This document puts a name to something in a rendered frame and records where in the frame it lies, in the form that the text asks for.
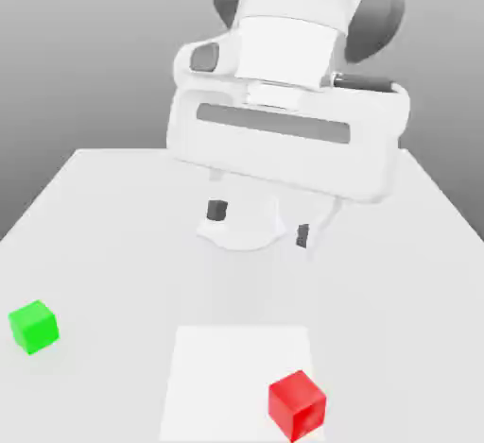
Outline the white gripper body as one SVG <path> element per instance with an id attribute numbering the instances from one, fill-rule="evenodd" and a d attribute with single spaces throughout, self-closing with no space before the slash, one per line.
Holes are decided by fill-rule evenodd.
<path id="1" fill-rule="evenodd" d="M 175 158 L 299 189 L 372 202 L 392 184 L 407 91 L 302 93 L 294 112 L 247 106 L 242 86 L 178 89 L 166 147 Z"/>

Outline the small red cube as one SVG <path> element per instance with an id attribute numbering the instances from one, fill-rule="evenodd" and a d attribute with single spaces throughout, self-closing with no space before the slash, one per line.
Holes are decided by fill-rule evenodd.
<path id="1" fill-rule="evenodd" d="M 291 443 L 323 425 L 326 404 L 325 393 L 302 370 L 268 387 L 268 415 Z"/>

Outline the small green cube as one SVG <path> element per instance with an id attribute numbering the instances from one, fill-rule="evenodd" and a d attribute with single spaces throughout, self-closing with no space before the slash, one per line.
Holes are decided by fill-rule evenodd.
<path id="1" fill-rule="evenodd" d="M 35 300 L 8 315 L 13 338 L 28 355 L 44 349 L 59 337 L 57 319 L 40 300 Z"/>

